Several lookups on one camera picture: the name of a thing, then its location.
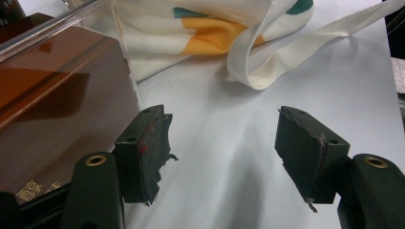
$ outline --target yellow pattern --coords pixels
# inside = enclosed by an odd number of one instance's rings
[[[236,22],[216,18],[189,17],[182,18],[185,29],[194,29],[196,33],[190,38],[181,54],[213,55],[228,53],[235,38],[247,26]],[[265,39],[259,36],[255,45],[262,44]]]

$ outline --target white fabric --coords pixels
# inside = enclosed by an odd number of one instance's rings
[[[395,78],[396,91],[405,94],[405,60],[391,58]]]
[[[348,37],[405,6],[404,0],[387,0],[334,21],[274,52],[260,68],[249,73],[248,57],[254,41],[262,33],[263,29],[266,29],[290,9],[295,2],[296,0],[271,1],[262,22],[244,31],[236,39],[229,51],[227,68],[229,73],[238,81],[256,90],[265,89],[279,76],[296,68],[311,57],[326,43],[336,38]]]
[[[193,10],[221,18],[221,20],[254,26],[261,22],[271,2],[269,0],[117,0],[125,43],[130,53],[129,63],[135,70],[135,79],[137,81],[145,79],[189,57],[181,54],[181,51],[196,30],[183,28],[181,19],[174,18],[174,8]],[[290,7],[293,2],[296,1],[286,1]],[[302,13],[288,15],[285,12],[289,8],[282,9],[275,18],[276,21],[261,30],[262,37],[266,41],[297,31],[310,20],[312,8]]]

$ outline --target white table surface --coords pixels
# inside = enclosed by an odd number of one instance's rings
[[[45,2],[20,0],[27,14],[64,11],[61,3]],[[254,49],[252,65],[379,1],[314,2],[309,23]],[[160,170],[160,193],[151,207],[126,204],[127,228],[340,228],[340,198],[315,205],[313,214],[283,168],[274,150],[277,110],[304,110],[349,141],[350,156],[383,156],[404,172],[404,130],[384,26],[380,20],[323,48],[261,92],[229,78],[225,56],[193,57],[140,82],[143,108],[164,104],[174,115],[169,137],[180,160]]]

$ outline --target bag strap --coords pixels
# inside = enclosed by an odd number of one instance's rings
[[[326,43],[351,36],[405,6],[404,0],[387,0],[331,22],[275,51],[257,70],[249,73],[249,53],[256,38],[262,33],[263,28],[271,25],[296,2],[296,0],[271,1],[263,20],[236,38],[229,51],[226,65],[229,73],[238,81],[255,90],[265,89],[282,74],[310,58]]]

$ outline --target red mark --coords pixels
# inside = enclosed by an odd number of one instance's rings
[[[139,149],[139,152],[141,154],[145,153],[148,150],[148,147],[146,145],[142,145]]]

